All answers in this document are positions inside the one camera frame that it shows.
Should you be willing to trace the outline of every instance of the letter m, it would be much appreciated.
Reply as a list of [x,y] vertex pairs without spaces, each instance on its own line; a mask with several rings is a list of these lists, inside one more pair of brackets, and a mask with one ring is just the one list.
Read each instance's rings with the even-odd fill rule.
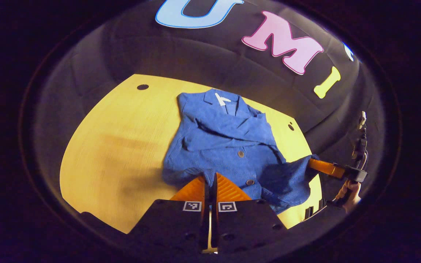
[[266,19],[250,37],[243,37],[244,44],[257,49],[267,50],[266,41],[272,35],[272,55],[278,57],[294,50],[291,56],[282,58],[282,62],[295,73],[303,75],[306,66],[323,47],[311,37],[292,38],[290,24],[284,18],[271,12],[263,11]]

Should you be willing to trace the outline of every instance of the yellow table surface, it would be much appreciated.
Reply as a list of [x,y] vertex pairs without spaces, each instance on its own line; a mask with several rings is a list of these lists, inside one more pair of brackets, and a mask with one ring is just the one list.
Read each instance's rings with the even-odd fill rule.
[[[149,88],[138,90],[142,84]],[[122,82],[87,114],[72,135],[61,163],[63,198],[78,212],[92,213],[128,233],[154,200],[169,199],[178,191],[162,180],[165,153],[180,124],[177,96],[209,89],[149,75],[132,75]],[[266,113],[277,146],[288,162],[311,154],[292,117],[244,100]],[[287,228],[304,220],[306,208],[318,210],[318,175],[310,188],[306,202],[278,215]]]

